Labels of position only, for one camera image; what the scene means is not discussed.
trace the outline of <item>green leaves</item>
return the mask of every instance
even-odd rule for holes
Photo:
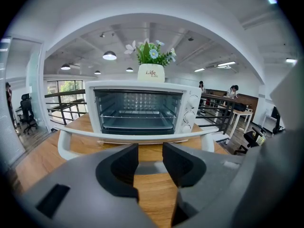
[[[142,63],[144,63],[143,62],[143,52],[138,47],[136,47],[136,49],[138,51],[138,55],[140,56]]]
[[[158,57],[157,58],[151,58],[150,56],[150,50],[151,49],[156,49],[158,52]],[[141,64],[159,64],[162,65],[163,67],[167,66],[171,61],[172,61],[172,52],[167,52],[167,53],[161,53],[161,46],[154,45],[153,43],[148,43],[146,42],[145,44],[141,44],[139,47],[136,47],[137,50],[137,59],[139,65]]]
[[[150,57],[150,49],[149,49],[149,44],[148,42],[146,42],[146,44],[144,44],[144,47],[143,47],[143,63],[146,63]]]

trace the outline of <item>arch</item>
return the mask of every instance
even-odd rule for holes
[[[225,46],[264,83],[264,62],[239,21],[213,0],[78,0],[62,13],[47,56],[89,31],[135,21],[178,24]]]

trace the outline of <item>toaster oven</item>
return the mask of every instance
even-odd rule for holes
[[[85,94],[95,133],[163,135],[190,133],[201,89],[170,83],[90,81]]]

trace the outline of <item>oven knob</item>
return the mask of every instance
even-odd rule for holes
[[[182,128],[182,133],[190,133],[191,132],[191,127],[190,127],[190,125],[185,125],[185,126],[183,126],[183,128]]]
[[[192,124],[192,123],[194,123],[194,120],[195,120],[195,114],[194,114],[194,112],[187,112],[187,113],[184,115],[184,121],[185,121],[186,123]]]
[[[198,107],[200,101],[199,98],[196,95],[191,95],[189,100],[188,100],[189,105],[193,107]]]

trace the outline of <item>white flower pot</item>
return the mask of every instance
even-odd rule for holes
[[[141,64],[139,66],[138,81],[165,82],[165,71],[159,64]]]

